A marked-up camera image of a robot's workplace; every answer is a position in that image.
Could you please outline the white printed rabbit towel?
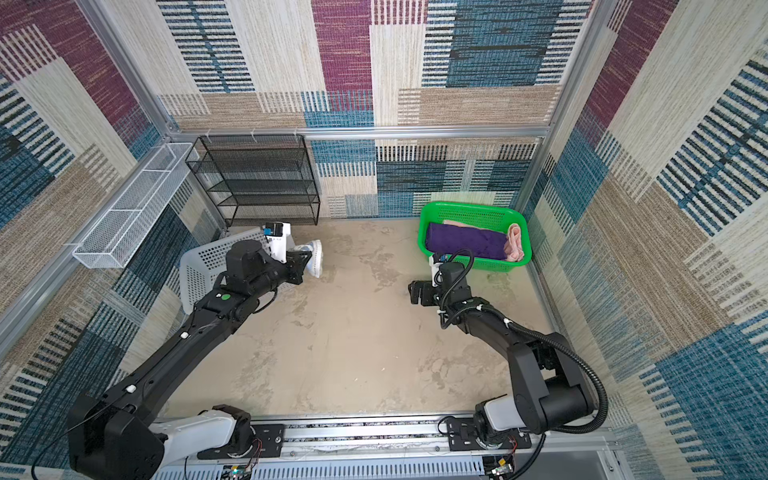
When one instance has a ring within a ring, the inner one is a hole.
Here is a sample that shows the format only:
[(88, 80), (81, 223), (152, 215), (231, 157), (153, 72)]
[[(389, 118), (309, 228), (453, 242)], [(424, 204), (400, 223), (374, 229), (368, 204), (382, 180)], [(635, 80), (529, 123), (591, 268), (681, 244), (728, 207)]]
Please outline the white printed rabbit towel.
[(314, 278), (320, 278), (323, 273), (323, 248), (320, 240), (312, 240), (307, 244), (297, 245), (294, 251), (301, 252), (308, 258), (304, 270)]

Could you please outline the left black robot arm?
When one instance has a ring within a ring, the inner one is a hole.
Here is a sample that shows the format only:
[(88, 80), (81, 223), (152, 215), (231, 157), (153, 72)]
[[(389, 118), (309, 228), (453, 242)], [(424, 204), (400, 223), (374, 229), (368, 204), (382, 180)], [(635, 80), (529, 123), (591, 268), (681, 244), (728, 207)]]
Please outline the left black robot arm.
[(249, 413), (229, 405), (157, 422), (161, 407), (218, 345), (260, 308), (267, 293), (319, 276), (317, 242), (274, 259), (257, 240), (235, 243), (213, 288), (173, 334), (136, 370), (98, 398), (80, 396), (67, 417), (69, 463), (91, 479), (150, 479), (162, 467), (211, 450), (235, 458), (256, 449)]

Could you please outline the green plastic basket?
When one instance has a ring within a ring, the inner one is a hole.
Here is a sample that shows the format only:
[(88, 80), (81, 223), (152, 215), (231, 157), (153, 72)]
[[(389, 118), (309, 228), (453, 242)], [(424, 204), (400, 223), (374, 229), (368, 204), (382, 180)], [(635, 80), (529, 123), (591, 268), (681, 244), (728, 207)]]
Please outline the green plastic basket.
[(427, 245), (428, 229), (432, 224), (441, 224), (444, 220), (458, 221), (477, 229), (485, 229), (506, 235), (512, 225), (520, 229), (523, 257), (516, 262), (496, 260), (475, 255), (474, 267), (478, 270), (492, 272), (509, 272), (517, 267), (526, 266), (533, 255), (529, 238), (528, 224), (524, 216), (509, 208), (433, 201), (427, 203), (421, 210), (418, 231), (418, 247), (427, 257), (435, 251)]

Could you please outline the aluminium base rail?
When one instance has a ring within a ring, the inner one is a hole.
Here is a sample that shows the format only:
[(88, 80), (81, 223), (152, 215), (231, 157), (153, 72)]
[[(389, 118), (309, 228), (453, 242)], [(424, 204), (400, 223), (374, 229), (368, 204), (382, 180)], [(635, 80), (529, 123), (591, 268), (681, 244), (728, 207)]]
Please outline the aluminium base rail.
[(255, 418), (285, 424), (281, 455), (198, 460), (160, 468), (150, 479), (629, 479), (614, 436), (524, 432), (532, 447), (450, 451), (437, 430), (447, 415)]

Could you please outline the white plastic laundry basket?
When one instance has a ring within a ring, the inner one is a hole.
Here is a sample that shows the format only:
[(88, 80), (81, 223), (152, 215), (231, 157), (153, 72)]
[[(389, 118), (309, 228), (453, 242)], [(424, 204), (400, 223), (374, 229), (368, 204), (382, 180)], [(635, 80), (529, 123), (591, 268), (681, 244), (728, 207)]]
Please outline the white plastic laundry basket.
[[(269, 253), (262, 227), (257, 227), (193, 248), (182, 256), (179, 267), (180, 298), (185, 314), (191, 315), (194, 304), (213, 288), (218, 275), (226, 270), (226, 254), (235, 243), (243, 240), (257, 240)], [(294, 246), (292, 238), (289, 247)]]

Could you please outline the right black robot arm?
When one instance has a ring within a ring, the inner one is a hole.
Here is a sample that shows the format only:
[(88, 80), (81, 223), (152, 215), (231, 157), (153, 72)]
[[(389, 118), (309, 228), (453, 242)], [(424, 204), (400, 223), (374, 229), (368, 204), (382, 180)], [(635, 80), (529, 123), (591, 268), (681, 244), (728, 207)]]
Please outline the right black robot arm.
[(475, 407), (478, 443), (494, 448), (513, 432), (580, 435), (600, 428), (609, 404), (596, 371), (564, 336), (524, 327), (475, 296), (468, 272), (460, 262), (443, 262), (431, 280), (411, 282), (408, 293), (412, 304), (437, 309), (441, 328), (457, 327), (483, 341), (508, 365), (512, 392)]

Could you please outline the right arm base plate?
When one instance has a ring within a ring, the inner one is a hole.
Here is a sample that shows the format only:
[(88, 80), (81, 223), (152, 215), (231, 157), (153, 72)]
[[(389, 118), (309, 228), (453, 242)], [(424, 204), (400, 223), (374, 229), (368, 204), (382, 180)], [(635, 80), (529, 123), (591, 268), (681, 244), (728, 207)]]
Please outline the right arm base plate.
[(437, 423), (438, 432), (445, 436), (450, 451), (512, 450), (532, 447), (531, 437), (518, 429), (502, 433), (495, 440), (482, 440), (474, 419), (447, 415)]

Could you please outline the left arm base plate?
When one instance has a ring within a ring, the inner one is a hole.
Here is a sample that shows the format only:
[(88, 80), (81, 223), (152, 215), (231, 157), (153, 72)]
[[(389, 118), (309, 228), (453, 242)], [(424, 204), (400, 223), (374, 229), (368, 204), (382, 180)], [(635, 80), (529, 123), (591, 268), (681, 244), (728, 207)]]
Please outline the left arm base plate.
[(231, 439), (221, 447), (203, 450), (198, 460), (255, 460), (281, 455), (285, 424), (252, 424), (236, 427)]

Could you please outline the pink towel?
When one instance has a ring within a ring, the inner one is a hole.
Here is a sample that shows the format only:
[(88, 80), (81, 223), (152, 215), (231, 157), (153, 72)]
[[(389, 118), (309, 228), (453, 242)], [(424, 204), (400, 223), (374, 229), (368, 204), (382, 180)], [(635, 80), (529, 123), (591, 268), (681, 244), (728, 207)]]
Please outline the pink towel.
[[(444, 220), (442, 224), (484, 229), (484, 228), (479, 228), (473, 225), (468, 225), (468, 224), (464, 224), (464, 223), (452, 221), (452, 220)], [(505, 244), (504, 250), (505, 250), (505, 253), (507, 254), (507, 259), (502, 261), (508, 261), (508, 262), (522, 261), (525, 256), (525, 252), (522, 246), (522, 229), (520, 225), (517, 223), (511, 224), (508, 227), (505, 235), (507, 236), (507, 243)]]

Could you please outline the purple towel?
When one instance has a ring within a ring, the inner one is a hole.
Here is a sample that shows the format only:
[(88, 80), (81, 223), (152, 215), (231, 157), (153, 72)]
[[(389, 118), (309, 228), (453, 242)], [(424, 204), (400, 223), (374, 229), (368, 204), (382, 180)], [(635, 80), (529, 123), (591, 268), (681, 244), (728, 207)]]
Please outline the purple towel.
[(471, 251), (475, 257), (506, 260), (504, 247), (507, 236), (492, 230), (430, 223), (426, 230), (425, 247), (433, 253), (454, 254)]

